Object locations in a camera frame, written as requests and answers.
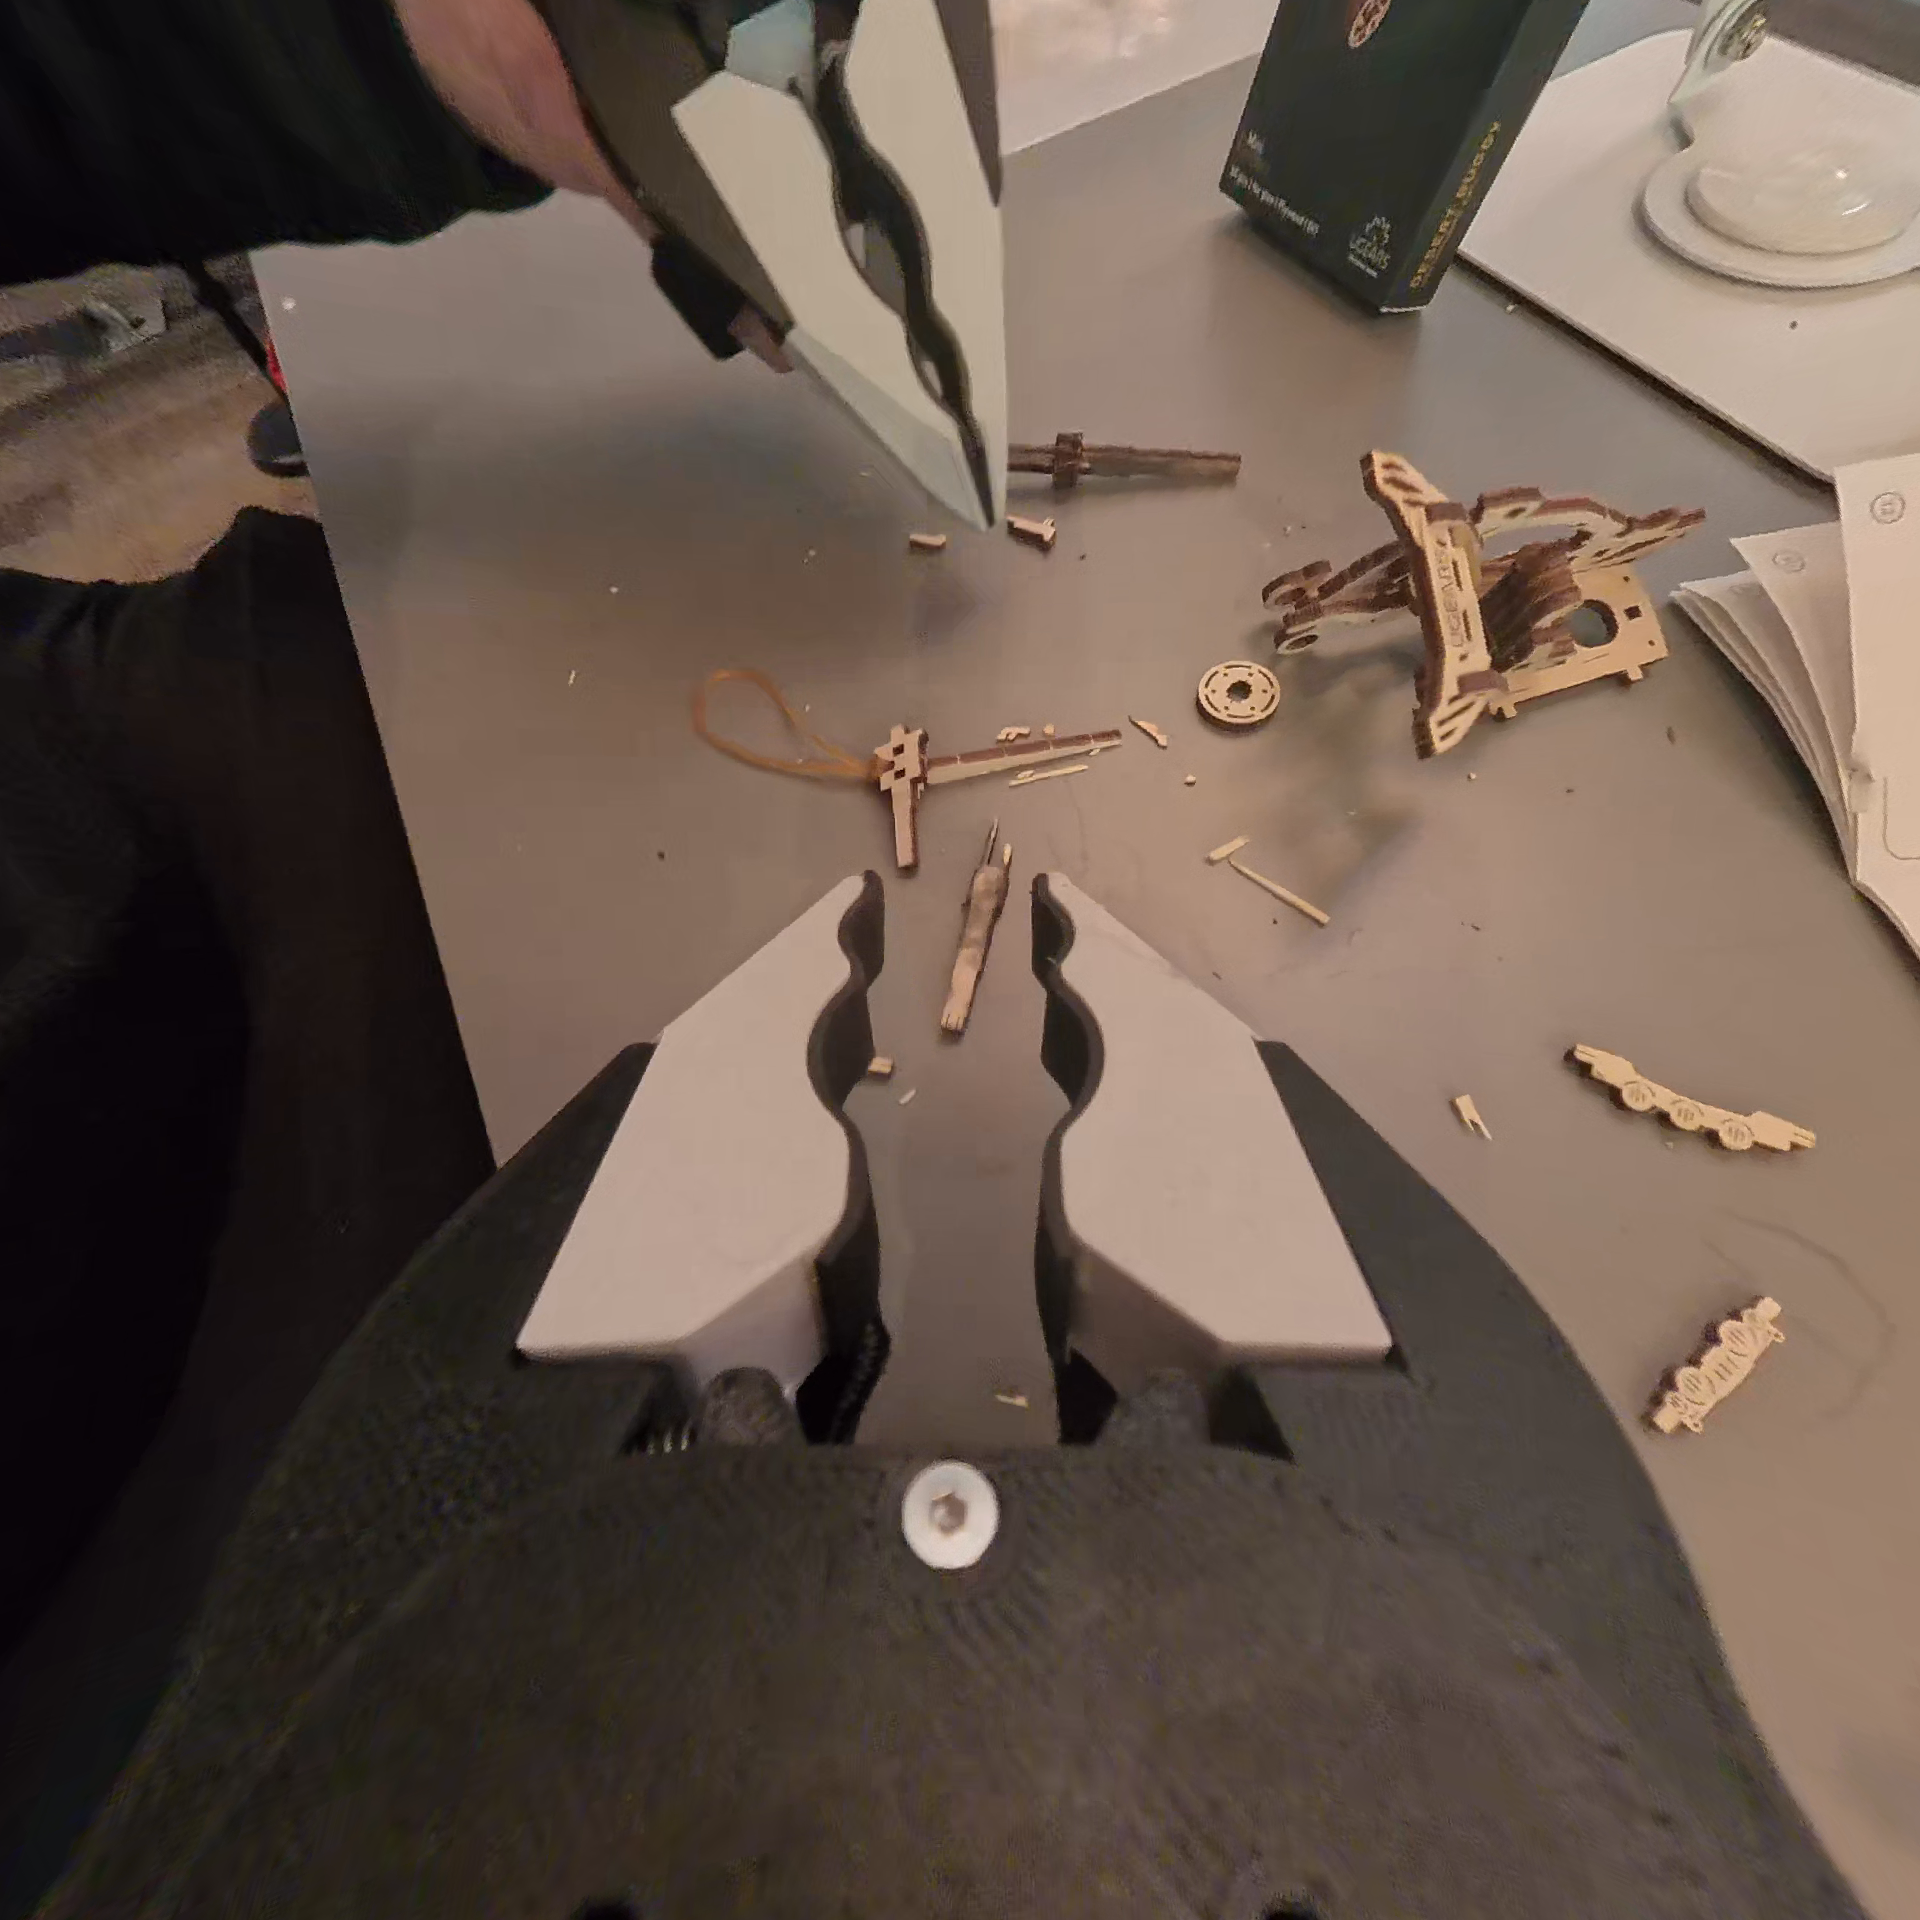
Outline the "pronged wooden stick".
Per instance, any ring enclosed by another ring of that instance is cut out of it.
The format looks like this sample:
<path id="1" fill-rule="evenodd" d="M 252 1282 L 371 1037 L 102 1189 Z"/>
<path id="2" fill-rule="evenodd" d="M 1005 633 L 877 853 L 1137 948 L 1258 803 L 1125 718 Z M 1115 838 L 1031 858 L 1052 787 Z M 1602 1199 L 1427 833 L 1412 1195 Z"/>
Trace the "pronged wooden stick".
<path id="1" fill-rule="evenodd" d="M 941 1000 L 941 1020 L 937 1020 L 937 1027 L 946 1039 L 966 1037 L 971 1000 L 977 1000 L 977 984 L 984 984 L 984 967 L 988 967 L 988 953 L 996 953 L 996 925 L 997 925 L 1005 899 L 1009 899 L 1009 872 L 1015 872 L 1015 847 L 1005 847 L 997 822 L 996 822 L 988 838 L 984 838 L 984 853 L 971 868 L 971 882 L 966 882 L 964 932 L 958 932 L 946 1000 Z"/>

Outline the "dark model kit box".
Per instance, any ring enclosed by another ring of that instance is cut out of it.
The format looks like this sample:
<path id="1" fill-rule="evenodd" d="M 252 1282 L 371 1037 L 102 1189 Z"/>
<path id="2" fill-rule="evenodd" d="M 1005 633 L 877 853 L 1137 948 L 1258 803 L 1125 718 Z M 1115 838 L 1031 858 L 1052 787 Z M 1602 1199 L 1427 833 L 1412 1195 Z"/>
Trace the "dark model kit box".
<path id="1" fill-rule="evenodd" d="M 1436 304 L 1582 0 L 1280 0 L 1217 189 L 1377 320 Z"/>

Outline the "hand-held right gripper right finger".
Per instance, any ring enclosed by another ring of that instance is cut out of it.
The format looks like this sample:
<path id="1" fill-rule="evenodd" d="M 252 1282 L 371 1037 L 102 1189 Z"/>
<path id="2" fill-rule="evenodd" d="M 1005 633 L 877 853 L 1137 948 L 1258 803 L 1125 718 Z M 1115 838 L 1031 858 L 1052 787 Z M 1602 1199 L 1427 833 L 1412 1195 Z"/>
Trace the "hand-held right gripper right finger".
<path id="1" fill-rule="evenodd" d="M 1257 1369 L 1383 1369 L 1362 1274 L 1267 1039 L 1068 878 L 1031 887 L 1043 988 L 1033 1293 L 1061 1437 L 1150 1377 L 1217 1399 Z"/>

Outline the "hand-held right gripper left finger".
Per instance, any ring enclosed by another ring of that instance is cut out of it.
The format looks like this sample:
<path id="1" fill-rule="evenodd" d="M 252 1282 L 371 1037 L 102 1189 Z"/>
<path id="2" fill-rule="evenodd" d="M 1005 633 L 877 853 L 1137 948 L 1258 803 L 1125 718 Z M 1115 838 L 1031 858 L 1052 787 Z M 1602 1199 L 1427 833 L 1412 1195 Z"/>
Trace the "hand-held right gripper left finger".
<path id="1" fill-rule="evenodd" d="M 866 1142 L 879 878 L 830 887 L 660 1027 L 516 1334 L 527 1364 L 634 1359 L 686 1399 L 766 1370 L 846 1442 L 889 1359 Z"/>

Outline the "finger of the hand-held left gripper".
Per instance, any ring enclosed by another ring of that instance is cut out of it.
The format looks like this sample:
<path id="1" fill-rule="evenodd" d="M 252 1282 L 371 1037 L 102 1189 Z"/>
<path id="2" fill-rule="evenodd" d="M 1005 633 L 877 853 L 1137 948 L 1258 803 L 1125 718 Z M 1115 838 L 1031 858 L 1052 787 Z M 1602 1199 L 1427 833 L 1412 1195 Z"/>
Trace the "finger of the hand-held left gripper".
<path id="1" fill-rule="evenodd" d="M 678 129 L 789 315 L 782 353 L 954 517 L 997 525 L 966 353 L 933 308 L 928 243 L 905 206 L 879 220 L 902 267 L 889 308 L 850 251 L 837 154 L 792 90 L 719 74 Z"/>
<path id="2" fill-rule="evenodd" d="M 1005 517 L 1005 227 L 941 11 L 853 3 L 822 68 L 822 124 L 837 180 L 889 258 L 866 279 L 902 295 L 905 368 L 964 473 L 954 505 Z"/>

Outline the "wooden cross-shaped part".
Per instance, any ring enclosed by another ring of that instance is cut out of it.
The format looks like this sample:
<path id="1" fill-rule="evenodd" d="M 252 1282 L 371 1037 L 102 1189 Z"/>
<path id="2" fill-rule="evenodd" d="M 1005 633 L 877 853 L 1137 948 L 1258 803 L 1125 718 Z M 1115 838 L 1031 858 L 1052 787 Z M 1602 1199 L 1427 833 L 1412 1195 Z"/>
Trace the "wooden cross-shaped part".
<path id="1" fill-rule="evenodd" d="M 895 872 L 911 878 L 920 868 L 920 793 L 928 793 L 928 735 L 895 720 L 889 740 L 877 746 L 877 787 L 889 803 L 889 847 Z"/>

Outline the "dark wooden shaft strip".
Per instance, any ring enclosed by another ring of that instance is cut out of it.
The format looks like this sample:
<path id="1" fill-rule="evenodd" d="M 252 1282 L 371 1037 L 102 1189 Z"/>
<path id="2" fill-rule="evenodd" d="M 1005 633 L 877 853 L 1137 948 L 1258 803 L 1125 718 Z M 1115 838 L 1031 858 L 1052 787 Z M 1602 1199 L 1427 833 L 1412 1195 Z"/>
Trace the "dark wooden shaft strip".
<path id="1" fill-rule="evenodd" d="M 1042 740 L 1009 740 L 1009 745 L 971 746 L 971 755 L 928 756 L 920 779 L 928 784 L 1031 779 L 1031 767 L 1043 767 L 1061 756 L 1079 764 L 1110 746 L 1124 746 L 1124 735 L 1068 735 L 1068 740 L 1042 735 Z"/>

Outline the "tan rubber band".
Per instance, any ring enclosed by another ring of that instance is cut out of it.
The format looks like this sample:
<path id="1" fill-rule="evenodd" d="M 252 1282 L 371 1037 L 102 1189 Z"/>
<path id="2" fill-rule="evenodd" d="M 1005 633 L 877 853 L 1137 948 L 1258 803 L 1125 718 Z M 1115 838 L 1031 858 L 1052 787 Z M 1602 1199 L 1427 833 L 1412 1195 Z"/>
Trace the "tan rubber band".
<path id="1" fill-rule="evenodd" d="M 773 708 L 782 740 L 792 745 L 792 755 L 762 755 L 732 735 L 721 735 L 711 720 L 711 697 L 719 691 L 754 691 L 756 701 Z M 877 755 L 850 755 L 841 745 L 830 745 L 827 735 L 815 735 L 805 720 L 805 708 L 792 708 L 782 697 L 782 688 L 754 665 L 719 665 L 698 691 L 691 691 L 691 735 L 741 764 L 741 767 L 756 767 L 756 776 L 777 776 L 777 779 L 805 779 L 805 784 L 862 784 L 862 787 L 877 787 L 879 784 L 879 756 Z"/>

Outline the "white mat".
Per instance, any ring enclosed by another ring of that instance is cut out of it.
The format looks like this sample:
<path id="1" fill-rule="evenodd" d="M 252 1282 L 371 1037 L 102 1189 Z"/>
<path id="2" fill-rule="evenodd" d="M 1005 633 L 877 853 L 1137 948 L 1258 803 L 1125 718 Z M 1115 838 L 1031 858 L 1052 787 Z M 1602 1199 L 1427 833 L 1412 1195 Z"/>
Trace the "white mat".
<path id="1" fill-rule="evenodd" d="M 1730 282 L 1667 251 L 1645 184 L 1678 154 L 1692 29 L 1576 29 L 1457 258 L 1810 474 L 1920 446 L 1913 274 L 1875 288 Z"/>

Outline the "person's left forearm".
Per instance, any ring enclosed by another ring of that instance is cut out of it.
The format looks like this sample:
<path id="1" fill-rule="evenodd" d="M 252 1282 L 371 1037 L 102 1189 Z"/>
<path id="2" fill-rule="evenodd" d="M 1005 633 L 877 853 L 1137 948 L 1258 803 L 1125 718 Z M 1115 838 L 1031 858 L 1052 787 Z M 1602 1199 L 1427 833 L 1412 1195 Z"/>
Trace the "person's left forearm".
<path id="1" fill-rule="evenodd" d="M 6 0 L 0 282 L 418 243 L 544 206 L 384 0 Z"/>

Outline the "dark wooden gear axle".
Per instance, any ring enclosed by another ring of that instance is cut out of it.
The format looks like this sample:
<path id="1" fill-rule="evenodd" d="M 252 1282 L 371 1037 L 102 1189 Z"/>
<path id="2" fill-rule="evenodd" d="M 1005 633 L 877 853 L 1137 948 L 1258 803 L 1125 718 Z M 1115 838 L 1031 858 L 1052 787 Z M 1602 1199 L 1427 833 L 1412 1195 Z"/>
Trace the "dark wooden gear axle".
<path id="1" fill-rule="evenodd" d="M 1181 446 L 1103 446 L 1074 430 L 1056 439 L 1015 439 L 1005 453 L 1009 474 L 1043 474 L 1052 493 L 1074 493 L 1085 482 L 1150 482 L 1150 487 L 1231 487 L 1239 482 L 1239 453 L 1181 453 Z"/>

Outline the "wooden buggy model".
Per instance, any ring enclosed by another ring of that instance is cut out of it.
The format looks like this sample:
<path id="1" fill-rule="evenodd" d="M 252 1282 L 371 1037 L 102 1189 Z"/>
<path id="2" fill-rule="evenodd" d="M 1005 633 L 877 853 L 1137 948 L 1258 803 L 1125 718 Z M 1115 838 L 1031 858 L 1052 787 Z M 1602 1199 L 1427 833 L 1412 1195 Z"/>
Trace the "wooden buggy model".
<path id="1" fill-rule="evenodd" d="M 1412 615 L 1412 755 L 1453 755 L 1476 720 L 1513 720 L 1555 691 L 1641 688 L 1667 655 L 1645 556 L 1706 527 L 1706 505 L 1621 513 L 1596 497 L 1499 487 L 1457 501 L 1409 454 L 1366 453 L 1362 493 L 1390 545 L 1350 565 L 1301 565 L 1258 591 L 1273 647 Z"/>

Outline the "long notched wooden part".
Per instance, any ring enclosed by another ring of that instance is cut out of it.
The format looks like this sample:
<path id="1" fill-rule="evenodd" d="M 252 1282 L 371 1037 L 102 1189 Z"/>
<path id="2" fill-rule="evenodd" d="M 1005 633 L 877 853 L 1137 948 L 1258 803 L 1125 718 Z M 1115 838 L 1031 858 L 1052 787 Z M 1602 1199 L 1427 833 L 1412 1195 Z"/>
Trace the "long notched wooden part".
<path id="1" fill-rule="evenodd" d="M 1685 1092 L 1667 1092 L 1650 1082 L 1636 1062 L 1596 1051 L 1596 1047 L 1574 1047 L 1567 1066 L 1582 1071 L 1595 1087 L 1615 1096 L 1615 1106 L 1636 1114 L 1652 1114 L 1667 1133 L 1706 1138 L 1721 1151 L 1812 1151 L 1818 1138 L 1789 1114 L 1774 1110 L 1730 1110 L 1715 1100 L 1697 1100 Z"/>

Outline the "engraved wooden part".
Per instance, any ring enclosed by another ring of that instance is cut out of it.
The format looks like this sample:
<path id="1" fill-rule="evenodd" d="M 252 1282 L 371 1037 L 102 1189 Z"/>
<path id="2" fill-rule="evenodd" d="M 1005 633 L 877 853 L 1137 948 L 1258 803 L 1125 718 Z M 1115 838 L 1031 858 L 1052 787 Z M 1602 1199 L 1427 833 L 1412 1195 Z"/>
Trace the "engraved wooden part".
<path id="1" fill-rule="evenodd" d="M 1702 1434 L 1709 1411 L 1780 1347 L 1780 1299 L 1758 1296 L 1749 1307 L 1706 1327 L 1697 1359 L 1675 1364 L 1645 1404 L 1645 1429 Z"/>

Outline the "person's left hand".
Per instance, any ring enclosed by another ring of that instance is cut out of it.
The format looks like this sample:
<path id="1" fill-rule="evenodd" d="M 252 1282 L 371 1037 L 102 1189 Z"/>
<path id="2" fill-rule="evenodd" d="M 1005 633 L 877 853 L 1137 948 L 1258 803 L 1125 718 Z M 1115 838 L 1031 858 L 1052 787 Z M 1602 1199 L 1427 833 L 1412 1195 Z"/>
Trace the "person's left hand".
<path id="1" fill-rule="evenodd" d="M 582 101 L 538 3 L 395 0 L 395 19 L 434 97 L 490 154 L 525 162 L 552 189 L 617 206 L 647 247 L 660 243 L 660 227 L 634 206 L 588 133 Z"/>

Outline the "open instruction booklet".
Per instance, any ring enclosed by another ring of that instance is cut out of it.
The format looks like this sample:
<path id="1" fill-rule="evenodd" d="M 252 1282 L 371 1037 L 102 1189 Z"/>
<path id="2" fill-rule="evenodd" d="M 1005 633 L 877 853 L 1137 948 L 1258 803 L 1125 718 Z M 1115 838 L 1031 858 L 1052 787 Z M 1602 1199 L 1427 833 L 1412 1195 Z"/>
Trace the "open instruction booklet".
<path id="1" fill-rule="evenodd" d="M 1920 454 L 1838 473 L 1838 517 L 1738 540 L 1675 591 L 1812 776 L 1841 878 L 1920 948 Z"/>

